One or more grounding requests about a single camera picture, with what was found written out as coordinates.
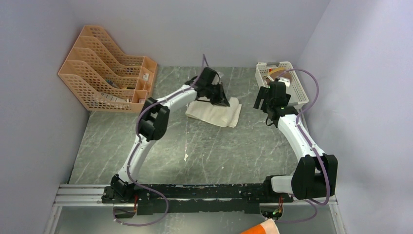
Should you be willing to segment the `white towel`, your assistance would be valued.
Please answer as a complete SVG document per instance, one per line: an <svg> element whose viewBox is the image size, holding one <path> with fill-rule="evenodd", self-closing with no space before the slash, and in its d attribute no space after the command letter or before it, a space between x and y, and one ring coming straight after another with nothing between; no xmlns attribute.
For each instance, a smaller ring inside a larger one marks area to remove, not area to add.
<svg viewBox="0 0 413 234"><path fill-rule="evenodd" d="M231 97L229 107L212 105L209 102L193 101L189 104L186 116L219 126L235 128L239 121L242 105L236 97Z"/></svg>

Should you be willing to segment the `yellow brown bear towel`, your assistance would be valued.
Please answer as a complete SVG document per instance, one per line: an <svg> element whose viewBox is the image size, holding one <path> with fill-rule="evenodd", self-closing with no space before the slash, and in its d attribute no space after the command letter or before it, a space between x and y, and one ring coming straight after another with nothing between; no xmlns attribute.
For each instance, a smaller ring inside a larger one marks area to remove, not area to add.
<svg viewBox="0 0 413 234"><path fill-rule="evenodd" d="M292 82L292 76L290 72L286 72L285 68L274 68L270 69L268 73L263 76L263 81L266 85L273 81L279 81L284 83L286 87L289 87Z"/></svg>

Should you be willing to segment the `white plastic basket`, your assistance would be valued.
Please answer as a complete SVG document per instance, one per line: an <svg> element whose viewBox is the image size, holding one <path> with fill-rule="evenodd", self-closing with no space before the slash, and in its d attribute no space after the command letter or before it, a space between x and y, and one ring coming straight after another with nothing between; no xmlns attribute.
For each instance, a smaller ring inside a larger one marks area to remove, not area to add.
<svg viewBox="0 0 413 234"><path fill-rule="evenodd" d="M258 62L256 65L255 79L259 87L268 88L268 83L270 79L267 79L269 72L274 70L279 70L280 68L284 70L293 69L293 66L288 61L282 62ZM303 86L295 71L289 72L291 81L290 86L286 87L286 93L291 95L288 106L294 106L297 110L301 109L305 104L308 103L309 99L304 91Z"/></svg>

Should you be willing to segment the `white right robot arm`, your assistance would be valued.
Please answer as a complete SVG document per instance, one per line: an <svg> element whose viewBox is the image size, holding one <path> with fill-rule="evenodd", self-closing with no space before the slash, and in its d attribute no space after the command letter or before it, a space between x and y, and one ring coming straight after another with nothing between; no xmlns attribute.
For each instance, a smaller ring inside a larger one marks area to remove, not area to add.
<svg viewBox="0 0 413 234"><path fill-rule="evenodd" d="M288 104L290 98L285 83L272 81L267 87L260 87L253 106L267 114L267 126L284 134L298 162L292 175L271 176L263 196L269 202L276 201L282 193L300 200L329 199L335 194L338 160L313 141L297 109Z"/></svg>

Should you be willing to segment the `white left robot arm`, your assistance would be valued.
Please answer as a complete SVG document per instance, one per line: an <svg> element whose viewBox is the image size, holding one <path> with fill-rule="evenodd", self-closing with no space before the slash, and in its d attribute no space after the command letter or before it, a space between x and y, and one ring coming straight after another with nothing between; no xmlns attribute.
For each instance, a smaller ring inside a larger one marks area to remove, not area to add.
<svg viewBox="0 0 413 234"><path fill-rule="evenodd" d="M102 203L137 201L140 198L140 190L147 190L151 195L158 195L167 201L164 194L140 184L135 177L149 150L166 133L170 114L200 98L206 98L206 102L212 106L230 106L221 76L209 67L203 68L199 75L185 82L176 91L158 99L149 98L145 101L136 122L136 138L132 149L120 171L112 177L110 185L105 188Z"/></svg>

